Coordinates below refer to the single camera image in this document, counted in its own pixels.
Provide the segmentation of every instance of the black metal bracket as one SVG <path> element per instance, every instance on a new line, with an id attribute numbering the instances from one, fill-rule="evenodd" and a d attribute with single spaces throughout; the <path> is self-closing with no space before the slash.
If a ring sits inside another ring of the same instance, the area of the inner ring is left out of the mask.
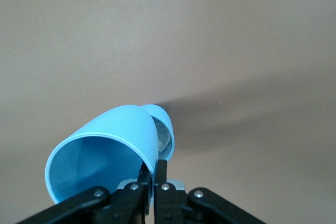
<path id="1" fill-rule="evenodd" d="M 188 194 L 176 181 L 167 180 L 167 161 L 159 160 L 152 188 L 152 178 L 143 163 L 138 180 L 114 193 L 93 187 L 19 224 L 145 224 L 154 192 L 155 224 L 264 224 L 261 220 L 206 188 Z"/>

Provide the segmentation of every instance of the beige wall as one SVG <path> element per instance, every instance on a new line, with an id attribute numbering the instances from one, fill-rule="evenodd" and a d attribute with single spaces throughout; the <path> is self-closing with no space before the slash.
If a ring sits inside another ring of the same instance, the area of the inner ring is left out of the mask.
<path id="1" fill-rule="evenodd" d="M 172 117 L 187 190 L 334 223 L 335 35 L 335 0 L 0 0 L 1 223 L 52 205 L 61 140 L 146 103 Z"/>

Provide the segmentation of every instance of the metal screw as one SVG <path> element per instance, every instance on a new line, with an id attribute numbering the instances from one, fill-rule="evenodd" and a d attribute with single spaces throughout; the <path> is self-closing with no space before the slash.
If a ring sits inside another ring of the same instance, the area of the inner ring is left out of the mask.
<path id="1" fill-rule="evenodd" d="M 100 189 L 98 189 L 97 191 L 95 191 L 94 192 L 94 196 L 95 197 L 100 197 L 100 196 L 102 196 L 104 194 L 104 192 L 102 191 L 102 190 L 100 190 Z"/>
<path id="2" fill-rule="evenodd" d="M 200 191 L 200 190 L 194 191 L 194 195 L 195 195 L 197 198 L 202 198 L 202 197 L 204 196 L 204 194 L 203 194 L 202 191 Z"/>
<path id="3" fill-rule="evenodd" d="M 167 183 L 162 184 L 161 189 L 164 191 L 169 190 L 170 186 Z"/>
<path id="4" fill-rule="evenodd" d="M 139 186 L 135 183 L 131 185 L 131 190 L 137 190 L 138 188 Z"/>

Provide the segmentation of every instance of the light blue object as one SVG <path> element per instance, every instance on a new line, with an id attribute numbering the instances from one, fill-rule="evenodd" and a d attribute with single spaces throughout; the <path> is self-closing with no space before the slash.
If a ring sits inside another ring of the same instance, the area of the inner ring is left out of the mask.
<path id="1" fill-rule="evenodd" d="M 172 122 L 161 107 L 120 106 L 56 146 L 46 164 L 46 186 L 56 204 L 93 186 L 112 193 L 138 177 L 142 162 L 154 179 L 158 159 L 169 160 L 173 152 Z"/>

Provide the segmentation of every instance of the blue plastic cup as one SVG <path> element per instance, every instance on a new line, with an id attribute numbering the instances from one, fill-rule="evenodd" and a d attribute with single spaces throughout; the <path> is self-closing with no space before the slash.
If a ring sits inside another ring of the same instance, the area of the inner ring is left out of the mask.
<path id="1" fill-rule="evenodd" d="M 159 106 L 124 105 L 93 119 L 52 151 L 45 180 L 57 204 L 93 186 L 113 193 L 126 179 L 137 179 L 142 162 L 155 177 L 158 159 L 169 160 L 174 134 Z"/>

